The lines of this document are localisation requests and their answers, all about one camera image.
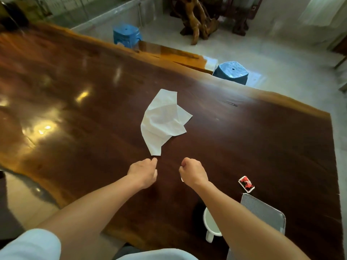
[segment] white sleeve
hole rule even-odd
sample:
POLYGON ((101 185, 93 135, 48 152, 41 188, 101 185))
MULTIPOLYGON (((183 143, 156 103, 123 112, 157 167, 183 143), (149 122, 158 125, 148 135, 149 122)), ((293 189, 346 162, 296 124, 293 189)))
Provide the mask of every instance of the white sleeve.
POLYGON ((59 260, 58 237, 44 229, 31 229, 0 250, 1 260, 59 260))

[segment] white mug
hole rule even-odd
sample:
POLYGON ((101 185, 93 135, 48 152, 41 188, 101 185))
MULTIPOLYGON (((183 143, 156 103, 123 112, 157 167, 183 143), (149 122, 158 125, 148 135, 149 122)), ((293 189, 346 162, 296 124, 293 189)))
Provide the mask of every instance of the white mug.
POLYGON ((214 219, 212 218, 212 215, 210 214, 209 210, 206 208, 204 211, 204 224, 207 229, 206 232, 206 241, 209 243, 212 243, 214 236, 222 236, 222 233, 219 231, 219 228, 217 224, 215 223, 214 219))

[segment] blue plastic stool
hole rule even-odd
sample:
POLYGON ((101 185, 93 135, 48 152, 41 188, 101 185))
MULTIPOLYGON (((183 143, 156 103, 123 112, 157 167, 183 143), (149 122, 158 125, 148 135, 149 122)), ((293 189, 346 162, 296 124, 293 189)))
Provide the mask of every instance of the blue plastic stool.
POLYGON ((248 79, 248 71, 236 61, 220 64, 213 72, 213 75, 242 85, 245 85, 248 79))
POLYGON ((115 44, 122 43, 125 47, 133 48, 142 36, 137 27, 122 24, 113 27, 113 42, 115 44))

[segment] fist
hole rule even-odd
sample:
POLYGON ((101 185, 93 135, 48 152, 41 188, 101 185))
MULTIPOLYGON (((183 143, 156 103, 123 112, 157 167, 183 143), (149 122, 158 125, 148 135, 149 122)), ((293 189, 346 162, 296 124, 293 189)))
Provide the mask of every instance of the fist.
POLYGON ((184 158, 181 165, 179 173, 184 183, 189 187, 194 188, 196 185, 209 181, 206 171, 200 161, 184 158))
POLYGON ((128 176, 133 177, 135 181, 138 181, 141 189, 148 188, 157 180, 157 158, 145 159, 138 161, 130 165, 128 170, 128 176))

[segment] wooden root sculpture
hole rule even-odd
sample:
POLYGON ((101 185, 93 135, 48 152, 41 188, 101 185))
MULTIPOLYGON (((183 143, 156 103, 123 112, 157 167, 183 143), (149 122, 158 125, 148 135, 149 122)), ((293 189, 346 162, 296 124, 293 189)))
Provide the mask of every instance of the wooden root sculpture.
POLYGON ((177 0, 175 7, 171 0, 171 8, 183 21, 184 29, 180 32, 181 35, 193 34, 192 45, 197 44, 199 36, 206 40, 218 29, 218 20, 209 17, 199 0, 177 0))

